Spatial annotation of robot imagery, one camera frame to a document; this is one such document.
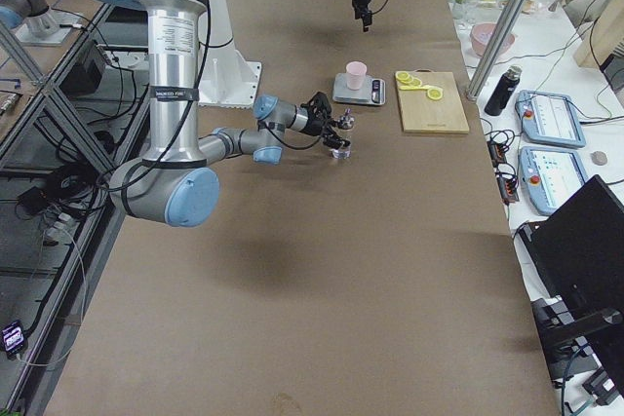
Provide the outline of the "silver kitchen scale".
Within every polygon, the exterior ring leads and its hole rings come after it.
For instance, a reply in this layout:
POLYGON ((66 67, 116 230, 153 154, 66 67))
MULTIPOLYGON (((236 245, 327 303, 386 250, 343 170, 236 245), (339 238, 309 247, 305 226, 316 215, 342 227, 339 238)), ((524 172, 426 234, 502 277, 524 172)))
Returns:
POLYGON ((386 102, 386 83, 367 75, 359 90, 351 90, 347 87, 347 74, 338 73, 334 78, 332 100, 346 104, 382 106, 386 102))

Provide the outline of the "glass sauce bottle metal spout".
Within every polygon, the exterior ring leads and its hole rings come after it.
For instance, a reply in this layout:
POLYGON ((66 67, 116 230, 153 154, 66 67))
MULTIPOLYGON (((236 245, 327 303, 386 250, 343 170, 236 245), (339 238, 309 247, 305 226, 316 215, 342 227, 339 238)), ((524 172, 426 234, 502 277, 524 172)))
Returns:
POLYGON ((339 138, 339 146, 331 150, 335 159, 342 160, 350 157, 355 121, 355 115, 349 107, 336 119, 333 129, 339 138))

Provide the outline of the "far blue teach pendant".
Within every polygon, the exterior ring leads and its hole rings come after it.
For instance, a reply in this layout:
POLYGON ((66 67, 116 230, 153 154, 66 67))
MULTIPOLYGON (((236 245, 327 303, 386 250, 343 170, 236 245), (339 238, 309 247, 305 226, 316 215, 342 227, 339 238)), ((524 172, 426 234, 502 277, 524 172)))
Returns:
POLYGON ((572 149, 586 145, 576 110, 568 95, 521 90, 515 109, 529 141, 572 149))

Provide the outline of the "aluminium frame post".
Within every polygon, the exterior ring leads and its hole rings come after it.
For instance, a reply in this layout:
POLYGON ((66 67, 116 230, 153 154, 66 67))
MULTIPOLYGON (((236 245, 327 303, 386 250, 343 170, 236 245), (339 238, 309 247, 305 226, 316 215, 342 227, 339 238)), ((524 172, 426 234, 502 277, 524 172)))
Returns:
POLYGON ((526 0, 508 0, 490 37, 485 52, 466 88, 465 94, 468 100, 476 101, 481 93, 487 78, 494 67, 507 35, 512 32, 526 0))

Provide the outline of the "black monitor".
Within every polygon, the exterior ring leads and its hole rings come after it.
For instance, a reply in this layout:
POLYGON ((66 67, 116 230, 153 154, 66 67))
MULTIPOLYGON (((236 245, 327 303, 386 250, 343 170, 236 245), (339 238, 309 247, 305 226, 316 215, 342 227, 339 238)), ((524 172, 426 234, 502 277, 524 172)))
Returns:
POLYGON ((570 324, 538 324, 543 348, 585 338, 622 392, 623 204, 595 175, 521 237, 547 291, 571 315, 570 324))

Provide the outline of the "blue teach pendant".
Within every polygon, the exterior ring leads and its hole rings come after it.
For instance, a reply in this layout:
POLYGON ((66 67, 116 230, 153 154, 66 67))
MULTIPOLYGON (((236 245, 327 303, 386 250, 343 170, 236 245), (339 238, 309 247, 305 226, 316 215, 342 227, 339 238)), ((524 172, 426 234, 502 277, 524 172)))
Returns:
POLYGON ((515 109, 529 141, 572 149, 586 145, 576 110, 568 95, 521 90, 515 109))
POLYGON ((521 182, 536 211, 551 215, 588 180, 576 151, 524 146, 519 154, 521 182))

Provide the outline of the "pink plastic cup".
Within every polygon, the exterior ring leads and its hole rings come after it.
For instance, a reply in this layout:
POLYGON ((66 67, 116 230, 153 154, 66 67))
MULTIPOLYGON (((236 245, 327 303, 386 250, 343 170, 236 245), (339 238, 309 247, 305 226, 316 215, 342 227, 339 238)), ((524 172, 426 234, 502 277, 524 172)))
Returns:
POLYGON ((347 88, 352 91, 359 90, 365 82, 368 68, 361 61, 350 61, 345 66, 347 88))

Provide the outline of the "black thermos bottle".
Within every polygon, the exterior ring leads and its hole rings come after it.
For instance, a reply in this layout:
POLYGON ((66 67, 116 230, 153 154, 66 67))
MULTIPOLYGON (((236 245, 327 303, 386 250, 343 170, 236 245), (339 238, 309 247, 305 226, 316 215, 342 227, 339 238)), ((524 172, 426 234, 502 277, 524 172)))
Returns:
POLYGON ((485 113, 489 116, 499 116, 506 108, 513 92, 521 81, 522 68, 519 65, 511 65, 500 77, 494 91, 485 106, 485 113))

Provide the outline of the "near blue teach pendant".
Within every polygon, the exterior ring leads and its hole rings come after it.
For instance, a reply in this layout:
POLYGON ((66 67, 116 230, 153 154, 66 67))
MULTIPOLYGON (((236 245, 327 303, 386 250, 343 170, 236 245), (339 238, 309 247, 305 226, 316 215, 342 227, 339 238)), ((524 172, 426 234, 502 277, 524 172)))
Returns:
POLYGON ((521 182, 536 211, 551 215, 588 180, 576 151, 524 146, 519 154, 521 182))

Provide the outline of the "black power strip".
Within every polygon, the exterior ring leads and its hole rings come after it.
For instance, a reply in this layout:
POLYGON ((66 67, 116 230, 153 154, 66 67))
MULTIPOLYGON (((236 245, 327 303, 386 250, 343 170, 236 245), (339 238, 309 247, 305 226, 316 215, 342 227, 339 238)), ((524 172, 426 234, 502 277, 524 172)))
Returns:
POLYGON ((519 200, 519 178, 515 167, 507 160, 509 146, 491 139, 487 142, 487 150, 502 203, 506 206, 516 203, 519 200))

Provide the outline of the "clear wine glass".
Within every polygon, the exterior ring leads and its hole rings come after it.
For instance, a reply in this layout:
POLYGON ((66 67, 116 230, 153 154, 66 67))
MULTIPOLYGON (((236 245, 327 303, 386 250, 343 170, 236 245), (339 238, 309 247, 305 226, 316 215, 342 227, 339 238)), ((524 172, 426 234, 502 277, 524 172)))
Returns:
POLYGON ((463 3, 455 2, 451 13, 459 29, 470 30, 483 19, 483 5, 481 1, 477 0, 465 1, 463 3))

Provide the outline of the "bamboo cutting board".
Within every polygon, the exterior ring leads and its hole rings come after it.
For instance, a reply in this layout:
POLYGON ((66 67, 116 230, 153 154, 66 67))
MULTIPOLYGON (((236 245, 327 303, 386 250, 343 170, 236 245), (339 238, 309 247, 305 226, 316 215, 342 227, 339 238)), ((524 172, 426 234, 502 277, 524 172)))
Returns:
POLYGON ((442 89, 444 97, 432 100, 427 91, 401 91, 394 75, 399 110, 404 132, 435 134, 467 134, 468 121, 451 72, 408 71, 422 86, 442 89))

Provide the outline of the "yellow plastic knife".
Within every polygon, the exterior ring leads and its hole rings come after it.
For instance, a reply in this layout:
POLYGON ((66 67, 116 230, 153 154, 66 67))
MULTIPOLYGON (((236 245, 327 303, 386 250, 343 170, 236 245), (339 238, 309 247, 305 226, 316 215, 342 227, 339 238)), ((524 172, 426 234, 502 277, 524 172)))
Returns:
POLYGON ((400 85, 399 90, 401 91, 428 91, 431 87, 428 85, 425 86, 415 86, 415 85, 400 85))

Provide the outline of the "lemon slice by knife blade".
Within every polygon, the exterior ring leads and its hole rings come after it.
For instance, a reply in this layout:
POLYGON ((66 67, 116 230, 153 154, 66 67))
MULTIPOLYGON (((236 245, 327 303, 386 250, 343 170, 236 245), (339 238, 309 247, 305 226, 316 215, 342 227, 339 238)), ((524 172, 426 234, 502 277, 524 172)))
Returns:
POLYGON ((428 89, 426 94, 427 94, 427 97, 429 99, 432 99, 432 100, 440 100, 440 99, 442 99, 444 97, 443 90, 442 89, 438 89, 438 88, 428 89))

